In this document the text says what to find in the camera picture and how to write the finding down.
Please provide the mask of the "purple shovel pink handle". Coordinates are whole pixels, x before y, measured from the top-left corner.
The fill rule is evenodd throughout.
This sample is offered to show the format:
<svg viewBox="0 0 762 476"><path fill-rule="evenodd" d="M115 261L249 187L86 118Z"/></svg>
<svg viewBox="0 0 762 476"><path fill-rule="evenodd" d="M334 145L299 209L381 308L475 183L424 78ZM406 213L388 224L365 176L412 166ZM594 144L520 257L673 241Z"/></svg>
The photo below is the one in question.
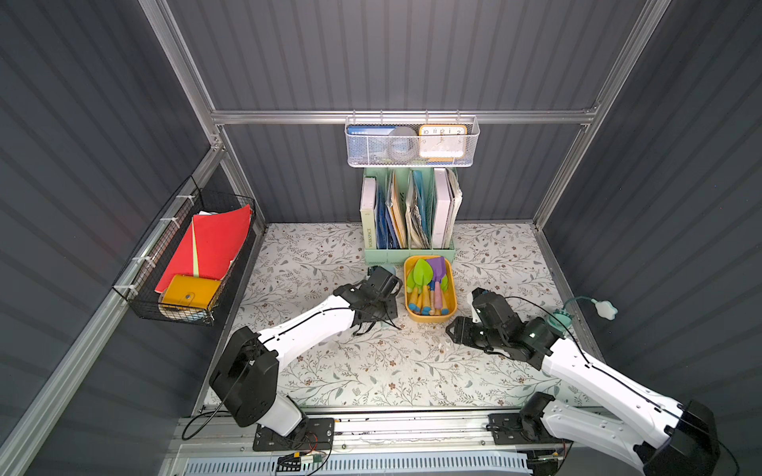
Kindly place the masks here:
<svg viewBox="0 0 762 476"><path fill-rule="evenodd" d="M433 271L433 279L430 283L430 288L433 292L433 311L438 315L448 315L450 309L446 303L446 297L444 292L443 279L446 277L446 259L442 256L428 259L430 267Z"/></svg>

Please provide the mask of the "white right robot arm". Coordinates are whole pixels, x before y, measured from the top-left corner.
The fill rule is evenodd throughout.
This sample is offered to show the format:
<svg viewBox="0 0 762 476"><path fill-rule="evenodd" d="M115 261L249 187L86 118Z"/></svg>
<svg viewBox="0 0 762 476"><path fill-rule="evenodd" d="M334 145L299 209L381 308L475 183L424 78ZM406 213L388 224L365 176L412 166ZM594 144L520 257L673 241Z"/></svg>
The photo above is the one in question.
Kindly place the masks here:
<svg viewBox="0 0 762 476"><path fill-rule="evenodd" d="M580 442L644 475L714 473L722 445L707 406L661 395L585 352L571 334L565 311L522 321L509 302L509 297L475 289L472 314L456 317L446 334L456 344L526 363L565 381L609 412L601 416L536 392L518 416L525 440Z"/></svg>

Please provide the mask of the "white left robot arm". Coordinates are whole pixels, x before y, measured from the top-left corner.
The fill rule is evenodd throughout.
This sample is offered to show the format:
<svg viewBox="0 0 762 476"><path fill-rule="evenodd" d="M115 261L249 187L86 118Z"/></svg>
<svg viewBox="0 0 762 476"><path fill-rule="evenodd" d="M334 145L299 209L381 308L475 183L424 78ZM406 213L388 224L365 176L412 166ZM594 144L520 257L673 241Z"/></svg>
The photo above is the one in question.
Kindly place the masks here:
<svg viewBox="0 0 762 476"><path fill-rule="evenodd" d="M374 266L357 284L336 288L312 309L280 325L230 335L212 374L210 388L240 428L258 424L274 434L300 440L308 417L277 391L280 372L318 344L353 327L393 323L402 281Z"/></svg>

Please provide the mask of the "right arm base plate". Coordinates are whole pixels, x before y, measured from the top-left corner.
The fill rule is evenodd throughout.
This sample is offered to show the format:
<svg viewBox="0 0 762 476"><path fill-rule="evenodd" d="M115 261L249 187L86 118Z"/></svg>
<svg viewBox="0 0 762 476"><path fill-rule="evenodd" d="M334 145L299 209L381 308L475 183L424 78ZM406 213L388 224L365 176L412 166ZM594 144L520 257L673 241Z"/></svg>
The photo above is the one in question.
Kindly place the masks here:
<svg viewBox="0 0 762 476"><path fill-rule="evenodd" d="M525 424L519 413L490 414L485 429L495 445L546 444L559 446L570 443L551 436L541 424Z"/></svg>

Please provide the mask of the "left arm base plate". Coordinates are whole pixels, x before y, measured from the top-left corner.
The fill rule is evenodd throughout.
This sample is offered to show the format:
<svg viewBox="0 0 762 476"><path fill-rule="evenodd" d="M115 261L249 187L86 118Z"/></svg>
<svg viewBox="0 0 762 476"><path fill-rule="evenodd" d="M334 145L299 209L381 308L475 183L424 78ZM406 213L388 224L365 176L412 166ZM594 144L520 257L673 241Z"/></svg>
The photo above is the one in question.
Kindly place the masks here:
<svg viewBox="0 0 762 476"><path fill-rule="evenodd" d="M271 428L258 424L252 450L255 452L275 451L328 451L335 438L334 418L307 418L287 436L280 436Z"/></svg>

